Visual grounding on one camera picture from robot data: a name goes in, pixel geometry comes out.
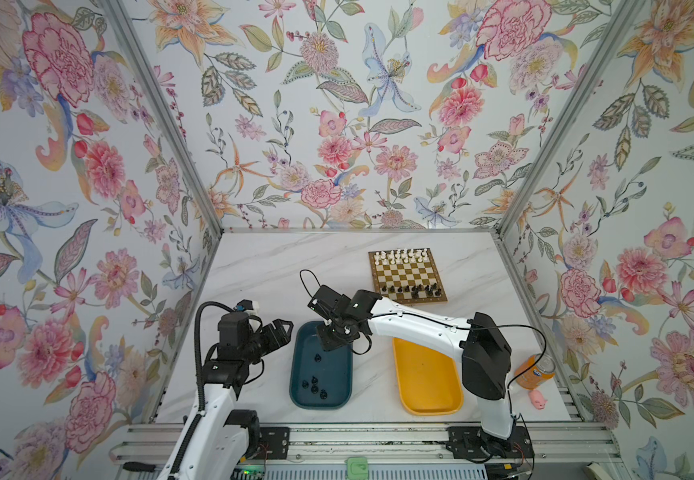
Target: dark teal tray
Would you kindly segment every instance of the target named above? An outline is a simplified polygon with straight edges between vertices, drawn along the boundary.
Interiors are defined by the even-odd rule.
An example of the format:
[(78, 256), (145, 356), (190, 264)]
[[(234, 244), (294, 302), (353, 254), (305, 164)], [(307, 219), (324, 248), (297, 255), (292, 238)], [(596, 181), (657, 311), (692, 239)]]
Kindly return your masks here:
[[(352, 350), (349, 345), (324, 352), (315, 328), (322, 321), (307, 322), (296, 334), (291, 367), (291, 400), (299, 408), (333, 410), (341, 408), (352, 395)], [(320, 362), (314, 360), (320, 355)], [(318, 393), (312, 393), (312, 378), (318, 379)], [(306, 381), (308, 387), (302, 386)], [(328, 398), (320, 398), (325, 390)]]

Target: wall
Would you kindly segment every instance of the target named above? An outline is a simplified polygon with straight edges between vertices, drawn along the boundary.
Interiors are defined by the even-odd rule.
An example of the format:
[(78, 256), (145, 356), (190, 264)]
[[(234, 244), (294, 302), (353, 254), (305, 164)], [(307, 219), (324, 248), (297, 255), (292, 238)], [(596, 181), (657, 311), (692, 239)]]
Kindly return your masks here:
[(362, 229), (494, 226), (616, 5), (126, 8), (225, 226)]
[(115, 475), (207, 267), (139, 92), (93, 2), (0, 0), (0, 478)]
[(637, 478), (694, 480), (694, 1), (617, 53), (507, 245), (588, 417)]

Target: orange plastic tray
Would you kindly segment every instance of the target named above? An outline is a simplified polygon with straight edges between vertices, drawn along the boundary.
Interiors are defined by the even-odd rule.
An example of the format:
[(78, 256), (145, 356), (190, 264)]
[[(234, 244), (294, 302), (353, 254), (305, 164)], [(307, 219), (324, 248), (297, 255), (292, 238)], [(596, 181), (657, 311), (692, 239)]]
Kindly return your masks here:
[(414, 415), (450, 415), (464, 404), (456, 362), (440, 352), (393, 339), (398, 390)]

